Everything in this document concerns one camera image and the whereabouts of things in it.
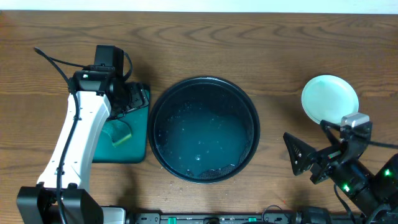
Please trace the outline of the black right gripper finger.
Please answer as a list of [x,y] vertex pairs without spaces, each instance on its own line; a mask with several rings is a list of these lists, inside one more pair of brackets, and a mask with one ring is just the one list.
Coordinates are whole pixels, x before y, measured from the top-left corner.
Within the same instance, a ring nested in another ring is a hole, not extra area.
[[298,176],[309,170],[316,161],[317,150],[289,133],[284,133],[283,139],[289,153],[293,174]]
[[[340,137],[339,137],[339,135],[340,135],[340,126],[339,125],[337,125],[335,123],[331,123],[326,120],[321,120],[320,127],[321,127],[322,131],[325,133],[326,138],[329,140],[329,142],[331,143],[332,146],[341,144]],[[338,133],[338,137],[336,137],[332,133],[332,130],[334,130]]]

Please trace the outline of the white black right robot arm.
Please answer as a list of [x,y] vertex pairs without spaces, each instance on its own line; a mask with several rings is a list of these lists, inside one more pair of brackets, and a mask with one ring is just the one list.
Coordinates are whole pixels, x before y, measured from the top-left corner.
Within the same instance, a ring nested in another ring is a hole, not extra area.
[[284,133],[294,175],[309,170],[314,184],[331,179],[362,212],[363,223],[397,221],[397,156],[377,174],[359,160],[369,145],[386,146],[371,140],[372,122],[337,125],[323,120],[320,126],[331,145],[319,151]]

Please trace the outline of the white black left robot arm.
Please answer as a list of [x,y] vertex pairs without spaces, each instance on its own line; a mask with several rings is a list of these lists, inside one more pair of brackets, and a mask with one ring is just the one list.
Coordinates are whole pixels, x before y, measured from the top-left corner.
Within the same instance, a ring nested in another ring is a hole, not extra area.
[[128,73],[78,70],[69,79],[68,108],[54,152],[36,186],[21,187],[24,223],[129,223],[123,207],[101,206],[89,194],[94,162],[138,163],[146,150],[150,88]]

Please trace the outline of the mint green plate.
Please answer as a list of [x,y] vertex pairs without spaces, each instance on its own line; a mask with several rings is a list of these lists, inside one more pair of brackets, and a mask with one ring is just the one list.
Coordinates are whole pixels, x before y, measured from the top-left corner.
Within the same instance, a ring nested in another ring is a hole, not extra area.
[[342,117],[359,110],[354,88],[333,75],[320,75],[308,81],[302,91],[301,103],[307,116],[317,124],[322,120],[340,124]]

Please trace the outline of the green yellow sponge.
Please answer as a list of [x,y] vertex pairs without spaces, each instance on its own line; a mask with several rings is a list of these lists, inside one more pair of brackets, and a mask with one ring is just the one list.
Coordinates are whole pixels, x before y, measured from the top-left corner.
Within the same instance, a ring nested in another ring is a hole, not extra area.
[[132,136],[129,125],[118,119],[105,122],[101,132],[109,137],[113,147],[117,147]]

